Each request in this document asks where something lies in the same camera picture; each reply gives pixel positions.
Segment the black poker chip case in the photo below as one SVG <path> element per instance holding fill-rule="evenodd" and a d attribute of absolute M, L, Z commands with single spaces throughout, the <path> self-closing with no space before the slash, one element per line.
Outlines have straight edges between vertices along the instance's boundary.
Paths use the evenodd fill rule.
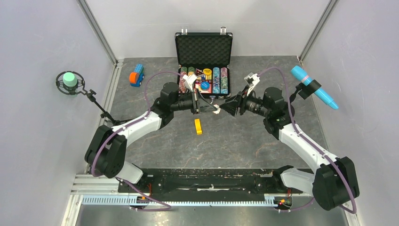
<path fill-rule="evenodd" d="M 233 34 L 222 26 L 219 32 L 188 32 L 182 29 L 175 33 L 175 44 L 179 72 L 195 74 L 194 87 L 205 97 L 218 99 L 231 96 L 230 61 Z M 203 69 L 212 70 L 206 76 Z M 200 84 L 207 81 L 210 88 L 203 91 Z"/>

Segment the red 100 poker chip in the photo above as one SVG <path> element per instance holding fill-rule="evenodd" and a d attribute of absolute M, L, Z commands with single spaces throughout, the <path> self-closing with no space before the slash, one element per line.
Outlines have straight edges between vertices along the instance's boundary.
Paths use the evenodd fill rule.
<path fill-rule="evenodd" d="M 218 105 L 214 105 L 214 107 L 216 108 L 216 110 L 215 110 L 215 111 L 213 111 L 213 113 L 215 113 L 215 114 L 219 114 L 219 113 L 220 113 L 220 111 L 221 111 L 220 107 L 219 107 Z"/>

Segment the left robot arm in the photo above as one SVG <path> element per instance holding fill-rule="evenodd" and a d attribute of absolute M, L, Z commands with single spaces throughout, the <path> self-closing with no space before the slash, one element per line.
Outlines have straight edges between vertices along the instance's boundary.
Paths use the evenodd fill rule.
<path fill-rule="evenodd" d="M 127 180 L 135 191 L 144 191 L 148 179 L 141 168 L 125 160 L 127 147 L 168 125 L 176 111 L 185 110 L 192 114 L 210 113 L 219 111 L 219 107 L 208 102 L 196 89 L 180 94 L 178 84 L 168 82 L 160 91 L 160 97 L 140 117 L 119 126 L 98 127 L 84 158 L 91 165 L 92 175 Z"/>

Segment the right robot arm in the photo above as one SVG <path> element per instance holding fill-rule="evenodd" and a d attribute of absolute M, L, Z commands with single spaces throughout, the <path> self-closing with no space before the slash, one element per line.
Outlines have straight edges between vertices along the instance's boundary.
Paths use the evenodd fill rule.
<path fill-rule="evenodd" d="M 220 107 L 232 116 L 252 112 L 264 117 L 268 133 L 290 147 L 312 170 L 308 173 L 290 165 L 275 170 L 271 180 L 275 191 L 293 188 L 310 194 L 324 210 L 351 202 L 351 213 L 356 212 L 355 198 L 360 191 L 354 162 L 348 157 L 337 157 L 306 135 L 291 119 L 294 108 L 285 101 L 282 90 L 269 87 L 262 98 L 256 98 L 245 87 Z"/>

